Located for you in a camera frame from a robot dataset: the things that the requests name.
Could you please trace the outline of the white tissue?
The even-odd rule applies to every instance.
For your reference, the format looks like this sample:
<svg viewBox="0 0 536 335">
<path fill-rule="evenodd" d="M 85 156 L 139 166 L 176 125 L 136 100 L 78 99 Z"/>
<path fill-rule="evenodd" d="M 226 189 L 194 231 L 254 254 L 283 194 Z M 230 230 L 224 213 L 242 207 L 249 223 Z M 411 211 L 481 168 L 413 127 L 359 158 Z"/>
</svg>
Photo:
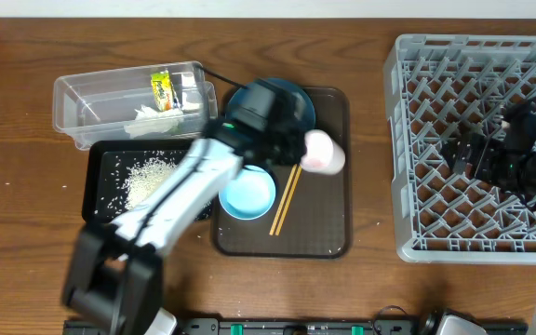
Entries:
<svg viewBox="0 0 536 335">
<path fill-rule="evenodd" d="M 135 112 L 135 119 L 124 125 L 124 130 L 131 139 L 152 133 L 166 133 L 177 128 L 184 118 L 180 109 L 159 112 L 142 105 L 140 109 L 135 109 Z"/>
</svg>

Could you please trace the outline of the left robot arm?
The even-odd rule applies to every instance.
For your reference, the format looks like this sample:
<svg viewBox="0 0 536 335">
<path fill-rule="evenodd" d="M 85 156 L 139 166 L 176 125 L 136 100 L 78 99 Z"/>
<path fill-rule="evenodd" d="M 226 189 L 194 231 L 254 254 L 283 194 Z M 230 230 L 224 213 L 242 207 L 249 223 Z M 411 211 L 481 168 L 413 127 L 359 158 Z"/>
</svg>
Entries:
<svg viewBox="0 0 536 335">
<path fill-rule="evenodd" d="M 79 231 L 60 302 L 108 334 L 171 334 L 163 307 L 163 261 L 203 206 L 246 165 L 289 165 L 306 152 L 315 108 L 304 92 L 241 90 L 208 121 L 176 170 L 145 200 L 108 223 Z"/>
</svg>

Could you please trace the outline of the light blue bowl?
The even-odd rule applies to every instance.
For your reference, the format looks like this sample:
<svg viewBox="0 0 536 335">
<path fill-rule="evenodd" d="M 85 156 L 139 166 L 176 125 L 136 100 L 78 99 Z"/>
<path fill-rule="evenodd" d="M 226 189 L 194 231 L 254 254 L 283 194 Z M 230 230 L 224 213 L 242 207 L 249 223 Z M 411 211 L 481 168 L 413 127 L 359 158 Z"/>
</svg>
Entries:
<svg viewBox="0 0 536 335">
<path fill-rule="evenodd" d="M 276 185 L 269 172 L 246 165 L 233 181 L 219 192 L 222 209 L 231 217 L 252 221 L 266 214 L 274 204 Z"/>
</svg>

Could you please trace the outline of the pink cup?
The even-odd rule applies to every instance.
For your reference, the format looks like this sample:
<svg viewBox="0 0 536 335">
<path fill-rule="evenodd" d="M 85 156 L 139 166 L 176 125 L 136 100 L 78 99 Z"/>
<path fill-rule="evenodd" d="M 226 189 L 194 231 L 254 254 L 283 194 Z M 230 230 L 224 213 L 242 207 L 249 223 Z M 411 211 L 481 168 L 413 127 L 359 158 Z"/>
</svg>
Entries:
<svg viewBox="0 0 536 335">
<path fill-rule="evenodd" d="M 343 170 L 346 156 L 339 144 L 328 133 L 312 129 L 304 135 L 306 153 L 301 168 L 307 172 L 335 175 Z"/>
</svg>

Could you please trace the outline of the green yellow snack wrapper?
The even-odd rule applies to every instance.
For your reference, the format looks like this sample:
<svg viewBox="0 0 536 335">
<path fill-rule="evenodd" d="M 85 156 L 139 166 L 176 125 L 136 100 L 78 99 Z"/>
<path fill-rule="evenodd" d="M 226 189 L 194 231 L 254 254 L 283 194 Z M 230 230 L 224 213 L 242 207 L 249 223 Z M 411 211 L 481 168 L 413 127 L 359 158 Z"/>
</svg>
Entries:
<svg viewBox="0 0 536 335">
<path fill-rule="evenodd" d="M 179 100 L 176 97 L 176 91 L 167 70 L 151 74 L 151 86 L 156 107 L 160 112 L 178 109 L 180 107 Z"/>
</svg>

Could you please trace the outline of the dark blue plate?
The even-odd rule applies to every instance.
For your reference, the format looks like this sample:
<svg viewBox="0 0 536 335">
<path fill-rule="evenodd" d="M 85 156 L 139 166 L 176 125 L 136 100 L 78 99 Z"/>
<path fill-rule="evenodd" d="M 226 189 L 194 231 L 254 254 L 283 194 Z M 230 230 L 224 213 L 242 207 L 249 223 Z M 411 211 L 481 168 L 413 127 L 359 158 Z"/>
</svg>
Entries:
<svg viewBox="0 0 536 335">
<path fill-rule="evenodd" d="M 297 84 L 290 82 L 282 78 L 270 77 L 266 78 L 266 81 L 283 88 L 284 90 L 292 93 L 297 99 L 297 110 L 295 117 L 298 119 L 299 127 L 302 132 L 307 132 L 315 128 L 315 107 L 312 103 L 309 95 Z M 244 89 L 237 89 L 233 96 L 229 98 L 224 107 L 224 113 L 226 116 L 230 116 L 230 107 L 235 107 L 244 97 L 246 93 Z"/>
</svg>

